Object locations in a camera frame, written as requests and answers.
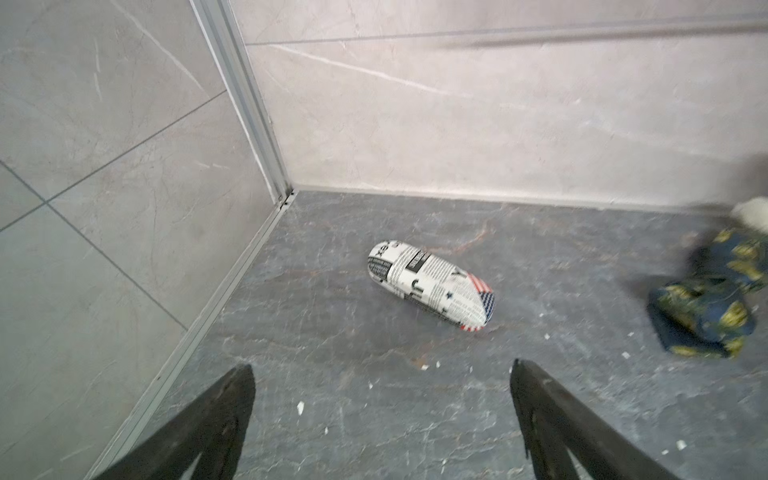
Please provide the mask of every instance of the marble wall tile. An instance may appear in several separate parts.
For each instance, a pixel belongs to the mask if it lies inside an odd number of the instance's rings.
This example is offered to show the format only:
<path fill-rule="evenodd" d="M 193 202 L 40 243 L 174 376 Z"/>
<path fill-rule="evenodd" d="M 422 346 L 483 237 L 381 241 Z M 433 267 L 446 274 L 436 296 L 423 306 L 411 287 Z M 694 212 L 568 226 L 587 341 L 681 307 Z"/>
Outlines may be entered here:
<path fill-rule="evenodd" d="M 41 203 L 35 194 L 0 164 L 0 228 Z"/>
<path fill-rule="evenodd" d="M 273 210 L 225 94 L 53 204 L 186 325 Z"/>
<path fill-rule="evenodd" d="M 0 7 L 3 159 L 50 198 L 223 90 L 186 0 Z"/>
<path fill-rule="evenodd" d="M 250 46 L 295 184 L 645 206 L 768 185 L 768 35 Z"/>
<path fill-rule="evenodd" d="M 48 207 L 0 264 L 0 472 L 79 480 L 184 331 Z"/>
<path fill-rule="evenodd" d="M 246 43 L 410 35 L 768 11 L 765 0 L 232 0 Z"/>

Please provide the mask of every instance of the american flag pattern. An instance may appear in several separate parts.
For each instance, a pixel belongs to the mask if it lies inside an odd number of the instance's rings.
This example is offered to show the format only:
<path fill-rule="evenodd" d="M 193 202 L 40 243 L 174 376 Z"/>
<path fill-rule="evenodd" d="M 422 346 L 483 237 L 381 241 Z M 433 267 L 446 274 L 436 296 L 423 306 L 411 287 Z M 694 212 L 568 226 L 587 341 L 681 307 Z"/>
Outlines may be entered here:
<path fill-rule="evenodd" d="M 482 306 L 485 309 L 485 319 L 486 321 L 491 319 L 491 315 L 493 315 L 493 306 L 495 304 L 495 297 L 493 295 L 493 290 L 490 286 L 482 279 L 479 279 L 478 277 L 472 275 L 471 273 L 467 273 L 467 277 L 472 281 L 472 284 L 475 285 L 475 288 L 478 291 L 478 294 L 480 295 L 480 300 L 482 301 Z"/>

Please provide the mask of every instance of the gray marble floor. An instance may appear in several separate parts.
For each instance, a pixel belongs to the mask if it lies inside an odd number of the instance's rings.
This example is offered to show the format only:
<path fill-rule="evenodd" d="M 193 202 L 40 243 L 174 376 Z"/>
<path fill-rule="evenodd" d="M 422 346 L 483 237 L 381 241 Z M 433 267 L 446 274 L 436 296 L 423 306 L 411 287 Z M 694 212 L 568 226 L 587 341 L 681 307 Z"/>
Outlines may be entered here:
<path fill-rule="evenodd" d="M 257 395 L 239 478 L 530 479 L 508 391 L 519 357 L 682 478 L 762 478 L 764 325 L 737 359 L 685 359 L 661 349 L 644 312 L 648 286 L 682 273 L 722 222 L 299 193 L 146 433 L 249 362 Z M 486 280 L 492 322 L 465 333 L 377 286 L 366 255 L 385 239 Z M 753 299 L 758 318 L 767 297 Z"/>

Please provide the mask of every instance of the yellow flower pattern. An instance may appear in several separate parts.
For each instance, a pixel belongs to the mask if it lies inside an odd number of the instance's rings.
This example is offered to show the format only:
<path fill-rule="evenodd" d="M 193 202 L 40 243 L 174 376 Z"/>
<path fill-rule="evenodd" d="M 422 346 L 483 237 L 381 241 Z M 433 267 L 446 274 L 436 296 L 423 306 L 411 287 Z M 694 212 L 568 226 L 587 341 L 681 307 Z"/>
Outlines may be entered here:
<path fill-rule="evenodd" d="M 716 353 L 702 352 L 698 349 L 693 348 L 692 346 L 675 345 L 670 347 L 670 351 L 672 353 L 676 353 L 677 355 L 682 355 L 682 356 L 702 356 L 702 357 L 717 357 L 717 358 L 721 357 Z"/>
<path fill-rule="evenodd" d="M 732 228 L 727 228 L 725 230 L 721 230 L 720 233 L 717 234 L 717 237 L 715 237 L 714 242 L 715 243 L 727 242 L 730 239 L 731 235 L 733 235 L 733 229 Z"/>
<path fill-rule="evenodd" d="M 664 287 L 664 289 L 671 293 L 673 296 L 676 296 L 677 298 L 681 298 L 683 300 L 690 300 L 694 296 L 690 294 L 690 291 L 688 291 L 687 288 L 685 288 L 682 285 L 667 285 Z"/>
<path fill-rule="evenodd" d="M 696 331 L 696 323 L 694 322 L 694 317 L 692 315 L 688 315 L 687 313 L 678 313 L 674 315 L 674 321 L 689 329 L 691 332 Z"/>
<path fill-rule="evenodd" d="M 754 242 L 743 242 L 736 245 L 731 251 L 744 260 L 757 260 L 760 258 L 760 250 L 757 247 Z"/>
<path fill-rule="evenodd" d="M 746 262 L 744 260 L 733 260 L 726 263 L 726 265 L 734 272 L 746 275 L 747 278 L 753 282 L 763 278 L 763 272 L 759 271 L 751 262 Z"/>
<path fill-rule="evenodd" d="M 743 346 L 744 337 L 733 339 L 730 342 L 725 343 L 726 350 L 728 350 L 732 356 L 735 356 L 738 352 L 740 352 Z"/>
<path fill-rule="evenodd" d="M 746 324 L 746 307 L 741 302 L 733 302 L 725 311 L 722 317 L 720 317 L 720 325 L 728 328 L 738 328 Z"/>

